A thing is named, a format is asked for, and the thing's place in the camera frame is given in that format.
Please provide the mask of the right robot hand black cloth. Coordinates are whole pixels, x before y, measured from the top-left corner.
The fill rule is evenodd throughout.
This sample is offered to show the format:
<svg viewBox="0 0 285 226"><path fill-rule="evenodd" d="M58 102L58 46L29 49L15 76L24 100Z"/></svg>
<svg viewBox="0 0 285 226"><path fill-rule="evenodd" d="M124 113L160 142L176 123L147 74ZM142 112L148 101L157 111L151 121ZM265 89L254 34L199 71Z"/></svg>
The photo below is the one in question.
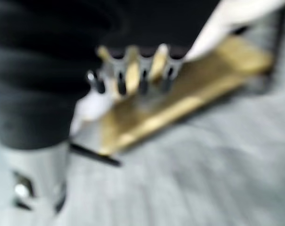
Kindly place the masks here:
<svg viewBox="0 0 285 226"><path fill-rule="evenodd" d="M66 198L69 136L87 72L101 82L106 46L150 56L162 44L181 58L216 0L0 0L0 145L12 169L15 204L59 213Z"/></svg>

